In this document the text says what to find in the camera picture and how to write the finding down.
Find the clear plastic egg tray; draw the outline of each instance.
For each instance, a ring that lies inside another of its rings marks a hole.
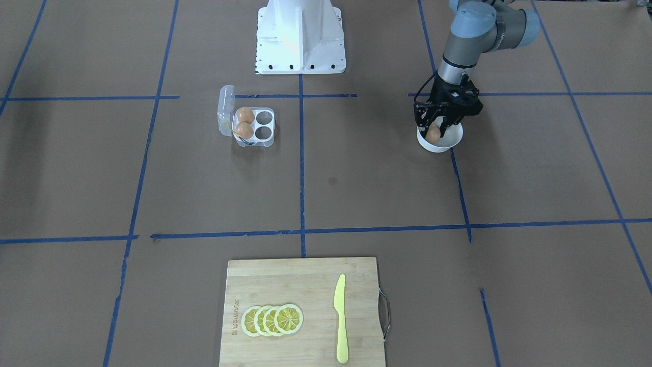
[[[238,121],[235,114],[235,88],[234,86],[224,86],[220,90],[220,100],[217,107],[217,120],[220,132],[224,136],[232,136],[241,147],[263,146],[265,148],[274,144],[274,128],[276,126],[274,119],[274,110],[267,107],[249,107],[254,113],[254,122],[251,127],[254,130],[254,136],[249,139],[243,139],[234,134]]]

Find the metal handle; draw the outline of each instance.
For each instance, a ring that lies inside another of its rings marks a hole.
[[[383,330],[383,343],[384,343],[385,340],[387,339],[387,332],[392,327],[392,311],[389,308],[389,299],[387,299],[387,295],[383,292],[383,289],[381,287],[378,287],[378,292],[380,293],[380,296],[382,296],[385,299],[385,308],[387,309],[387,328],[383,330],[383,325],[380,326],[380,329]]]

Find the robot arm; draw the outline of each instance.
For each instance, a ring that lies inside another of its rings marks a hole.
[[[536,13],[514,10],[503,0],[450,0],[449,5],[456,16],[439,69],[417,93],[418,97],[434,79],[430,97],[425,103],[414,99],[417,128],[424,138],[437,117],[443,118],[439,130],[444,136],[446,129],[459,124],[464,116],[480,113],[480,91],[471,75],[482,53],[527,46],[539,34]]]

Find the white bowl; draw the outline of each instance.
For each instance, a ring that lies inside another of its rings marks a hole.
[[[439,126],[441,126],[442,122],[443,122],[443,117],[438,117],[430,126],[430,128],[437,129],[439,128]],[[444,137],[441,138],[441,140],[439,140],[437,144],[431,144],[427,142],[423,136],[421,136],[421,133],[419,132],[419,128],[417,128],[417,140],[419,141],[419,144],[421,144],[421,146],[425,150],[433,153],[443,153],[451,149],[452,147],[456,146],[460,141],[462,141],[463,135],[464,135],[464,129],[462,128],[462,124],[459,123],[457,125],[453,125],[449,127],[446,130]]]

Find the knife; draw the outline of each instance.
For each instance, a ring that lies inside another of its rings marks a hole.
[[[344,315],[344,284],[346,275],[340,275],[335,287],[335,297],[333,298],[333,307],[340,316],[337,328],[337,361],[346,363],[349,360],[349,344],[346,338],[346,316]]]

